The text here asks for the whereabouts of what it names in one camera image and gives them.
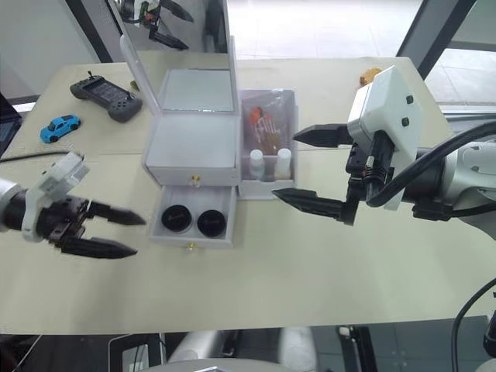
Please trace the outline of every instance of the white wall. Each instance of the white wall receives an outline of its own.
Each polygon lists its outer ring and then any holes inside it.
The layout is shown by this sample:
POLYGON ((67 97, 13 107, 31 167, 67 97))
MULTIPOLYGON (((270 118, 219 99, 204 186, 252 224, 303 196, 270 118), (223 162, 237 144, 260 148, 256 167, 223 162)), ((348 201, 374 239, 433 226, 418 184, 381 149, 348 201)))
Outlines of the white wall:
POLYGON ((6 98, 40 95, 62 66, 98 62, 64 0, 0 0, 0 91, 6 98))

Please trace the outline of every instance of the orange object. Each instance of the orange object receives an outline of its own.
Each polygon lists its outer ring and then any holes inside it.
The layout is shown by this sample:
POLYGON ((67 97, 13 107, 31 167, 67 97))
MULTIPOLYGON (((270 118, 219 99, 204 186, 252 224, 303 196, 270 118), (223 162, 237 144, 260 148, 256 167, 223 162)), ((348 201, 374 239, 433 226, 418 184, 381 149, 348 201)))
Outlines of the orange object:
POLYGON ((375 75, 379 74, 380 72, 382 72, 382 70, 378 67, 369 68, 360 76, 360 85, 364 87, 365 85, 370 84, 372 81, 374 81, 375 75))

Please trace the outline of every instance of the white jewelry box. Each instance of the white jewelry box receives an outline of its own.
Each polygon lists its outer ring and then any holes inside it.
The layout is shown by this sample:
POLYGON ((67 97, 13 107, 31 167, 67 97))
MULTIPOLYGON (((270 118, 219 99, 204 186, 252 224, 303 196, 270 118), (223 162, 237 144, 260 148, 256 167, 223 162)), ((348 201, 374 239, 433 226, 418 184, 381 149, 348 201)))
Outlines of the white jewelry box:
MULTIPOLYGON (((143 167, 162 190, 150 238, 164 245, 232 248, 238 187, 241 198, 272 199, 272 190, 295 186, 297 149, 292 135, 298 111, 293 91, 282 91, 287 98, 283 110, 289 118, 284 140, 293 153, 291 179, 247 179, 246 155, 254 145, 243 135, 240 102, 265 91, 238 91, 227 12, 223 19, 228 53, 139 52, 126 32, 126 27, 134 25, 122 24, 122 53, 153 113, 143 167), (175 233, 163 225, 162 214, 172 205, 188 209, 191 228, 175 233), (197 226, 200 214, 210 209, 226 218, 225 231, 213 239, 204 236, 197 226)), ((274 171, 276 158, 266 157, 269 171, 274 171)))

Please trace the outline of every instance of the mirror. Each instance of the mirror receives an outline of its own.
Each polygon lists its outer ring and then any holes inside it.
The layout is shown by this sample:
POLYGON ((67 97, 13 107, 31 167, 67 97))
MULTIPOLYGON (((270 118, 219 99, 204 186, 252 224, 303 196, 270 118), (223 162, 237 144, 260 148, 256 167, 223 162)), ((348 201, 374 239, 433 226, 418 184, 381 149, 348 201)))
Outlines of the mirror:
POLYGON ((161 109, 233 111, 224 0, 115 0, 161 109))

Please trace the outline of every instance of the black round container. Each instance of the black round container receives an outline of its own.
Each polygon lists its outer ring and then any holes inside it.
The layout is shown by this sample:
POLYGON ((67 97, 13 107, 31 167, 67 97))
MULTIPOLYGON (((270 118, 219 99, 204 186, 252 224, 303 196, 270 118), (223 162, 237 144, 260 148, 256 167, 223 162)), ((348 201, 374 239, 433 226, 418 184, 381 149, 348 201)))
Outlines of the black round container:
POLYGON ((191 226, 193 218, 183 205, 172 205, 162 214, 162 225, 172 232, 182 233, 191 226))
POLYGON ((226 217, 215 209, 203 212, 198 217, 198 230, 208 238, 216 238, 226 230, 226 217))

